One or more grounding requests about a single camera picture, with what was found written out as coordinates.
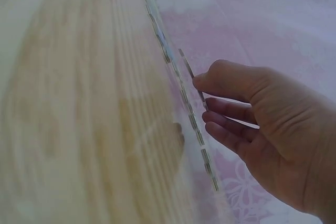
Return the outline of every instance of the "wooden surface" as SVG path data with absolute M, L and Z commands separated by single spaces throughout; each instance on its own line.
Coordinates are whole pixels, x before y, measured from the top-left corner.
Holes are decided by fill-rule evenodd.
M 144 0 L 0 0 L 0 223 L 197 223 Z

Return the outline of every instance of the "pink floral bedsheet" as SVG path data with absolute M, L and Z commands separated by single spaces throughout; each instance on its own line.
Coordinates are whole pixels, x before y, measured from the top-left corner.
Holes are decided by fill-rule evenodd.
M 196 73 L 216 59 L 270 66 L 336 100 L 336 0 L 156 2 L 173 46 Z M 201 114 L 202 104 L 194 101 Z M 274 199 L 234 153 L 210 142 L 237 223 L 321 223 Z

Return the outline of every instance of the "led strip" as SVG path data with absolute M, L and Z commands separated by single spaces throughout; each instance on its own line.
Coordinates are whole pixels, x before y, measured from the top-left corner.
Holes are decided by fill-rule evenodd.
M 162 21 L 160 19 L 159 11 L 156 7 L 155 0 L 145 0 L 145 1 L 146 1 L 146 8 L 147 8 L 147 11 L 148 11 L 148 15 L 149 15 L 149 17 L 152 21 L 153 29 L 155 31 L 155 35 L 157 37 L 157 40 L 160 43 L 160 46 L 162 47 L 164 60 L 167 64 L 169 64 L 170 66 L 173 67 L 176 78 L 177 78 L 177 81 L 180 84 L 181 97 L 182 97 L 182 100 L 183 100 L 185 106 L 188 109 L 188 117 L 189 117 L 191 126 L 192 126 L 193 130 L 195 131 L 198 143 L 200 144 L 200 147 L 201 147 L 201 155 L 202 155 L 202 158 L 203 158 L 203 161 L 204 161 L 205 170 L 206 170 L 207 174 L 209 175 L 209 177 L 211 179 L 214 190 L 219 191 L 216 175 L 215 175 L 215 172 L 214 172 L 214 170 L 212 169 L 212 166 L 211 166 L 212 162 L 211 162 L 210 156 L 209 156 L 209 154 L 208 154 L 208 152 L 205 148 L 205 143 L 204 143 L 204 140 L 203 140 L 203 136 L 201 134 L 200 128 L 197 125 L 196 117 L 195 117 L 195 114 L 194 114 L 194 111 L 193 111 L 193 107 L 190 103 L 190 100 L 189 100 L 188 95 L 186 93 L 186 90 L 184 88 L 180 71 L 177 67 L 177 64 L 175 63 L 173 52 L 172 52 L 171 48 L 169 47 L 169 44 L 168 44 L 168 42 L 167 42 L 167 40 L 164 36 L 164 32 L 162 31 L 162 29 L 160 29 L 159 24 L 161 24 L 161 27 L 163 27 L 163 24 L 162 24 Z M 180 53 L 180 55 L 181 55 L 181 57 L 182 57 L 182 59 L 185 63 L 186 68 L 188 69 L 188 71 L 190 73 L 191 78 L 194 78 L 194 74 L 191 70 L 190 64 L 189 64 L 186 56 L 184 55 L 184 53 L 181 49 L 179 49 L 179 53 Z M 202 92 L 198 92 L 198 93 L 199 93 L 199 97 L 202 100 L 204 108 L 208 111 L 208 107 L 206 105 L 203 93 Z

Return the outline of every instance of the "hand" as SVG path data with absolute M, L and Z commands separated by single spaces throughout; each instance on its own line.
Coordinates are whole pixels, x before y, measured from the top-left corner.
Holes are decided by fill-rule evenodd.
M 234 151 L 271 194 L 336 223 L 336 107 L 268 68 L 219 60 L 193 79 L 208 98 L 207 132 Z M 248 127 L 232 119 L 259 126 Z

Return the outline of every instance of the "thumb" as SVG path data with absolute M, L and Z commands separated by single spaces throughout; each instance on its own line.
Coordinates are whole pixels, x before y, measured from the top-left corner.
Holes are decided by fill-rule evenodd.
M 207 73 L 196 76 L 193 84 L 210 95 L 249 103 L 255 93 L 267 86 L 268 74 L 267 68 L 217 60 Z

